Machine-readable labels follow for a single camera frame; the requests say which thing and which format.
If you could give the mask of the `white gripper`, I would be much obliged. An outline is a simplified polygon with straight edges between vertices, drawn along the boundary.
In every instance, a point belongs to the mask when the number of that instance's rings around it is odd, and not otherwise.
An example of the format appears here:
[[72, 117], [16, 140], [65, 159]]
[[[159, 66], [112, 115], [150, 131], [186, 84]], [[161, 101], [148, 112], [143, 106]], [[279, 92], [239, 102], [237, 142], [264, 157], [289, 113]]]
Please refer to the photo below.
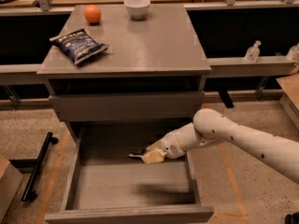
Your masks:
[[201, 135], [192, 123], [166, 134], [161, 140], [149, 145], [141, 160], [146, 164], [163, 162], [164, 158], [176, 159], [188, 151], [218, 144], [214, 138]]

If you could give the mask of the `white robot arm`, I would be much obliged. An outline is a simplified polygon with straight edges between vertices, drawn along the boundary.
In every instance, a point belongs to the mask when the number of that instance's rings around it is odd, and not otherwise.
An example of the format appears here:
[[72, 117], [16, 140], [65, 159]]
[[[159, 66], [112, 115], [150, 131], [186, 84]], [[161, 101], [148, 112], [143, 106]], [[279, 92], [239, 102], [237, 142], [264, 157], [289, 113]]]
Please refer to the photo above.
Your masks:
[[178, 128], [146, 148], [144, 163], [177, 159], [196, 148], [230, 142], [252, 157], [299, 183], [299, 143], [240, 125], [209, 108], [195, 113], [192, 122]]

